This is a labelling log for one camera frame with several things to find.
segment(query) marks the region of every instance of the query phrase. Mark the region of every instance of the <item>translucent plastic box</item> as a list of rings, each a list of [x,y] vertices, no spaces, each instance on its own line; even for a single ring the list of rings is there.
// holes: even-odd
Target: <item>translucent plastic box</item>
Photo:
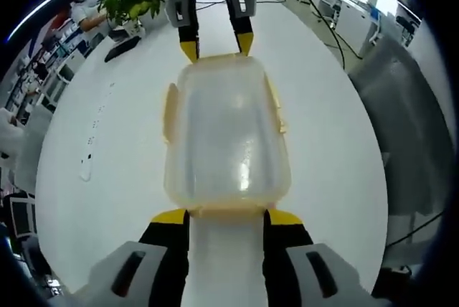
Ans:
[[[165,188],[187,209],[267,207],[290,187],[279,104],[261,64],[200,59],[169,87]]]

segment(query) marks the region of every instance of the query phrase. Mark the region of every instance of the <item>white tabletop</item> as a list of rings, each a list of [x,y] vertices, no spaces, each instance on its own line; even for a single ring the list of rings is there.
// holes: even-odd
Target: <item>white tabletop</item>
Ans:
[[[198,15],[202,57],[237,51],[226,5]],[[288,125],[292,185],[278,208],[299,216],[313,241],[351,263],[371,291],[386,242],[387,191],[364,106],[331,52],[283,5],[258,4],[252,27],[250,54],[278,89]],[[175,208],[163,188],[162,113],[169,83],[189,64],[178,32],[167,25],[104,63],[112,45],[105,39],[64,92],[39,163],[40,247],[71,292],[87,283],[97,261],[137,241],[152,216]],[[85,182],[80,161],[102,99]]]

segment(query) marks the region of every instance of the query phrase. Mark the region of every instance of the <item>white table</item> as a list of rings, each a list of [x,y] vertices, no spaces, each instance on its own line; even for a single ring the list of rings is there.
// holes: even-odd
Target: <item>white table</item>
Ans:
[[[199,11],[199,22],[202,57],[237,51],[226,5]],[[258,4],[252,27],[251,55],[278,89],[288,124],[292,186],[278,208],[298,215],[313,241],[351,263],[371,291],[386,243],[387,191],[364,106],[331,52],[283,5]],[[64,92],[39,163],[40,247],[72,292],[96,262],[137,241],[152,216],[175,208],[163,188],[162,113],[169,83],[189,61],[170,25],[104,63],[112,45],[105,39]],[[84,182],[80,160],[110,82],[91,180]]]

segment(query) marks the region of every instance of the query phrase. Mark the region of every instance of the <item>plastic container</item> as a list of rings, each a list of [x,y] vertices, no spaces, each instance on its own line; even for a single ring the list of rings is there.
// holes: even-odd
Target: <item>plastic container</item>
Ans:
[[[252,57],[200,59],[171,85],[165,189],[180,207],[268,207],[290,187],[278,101]]]

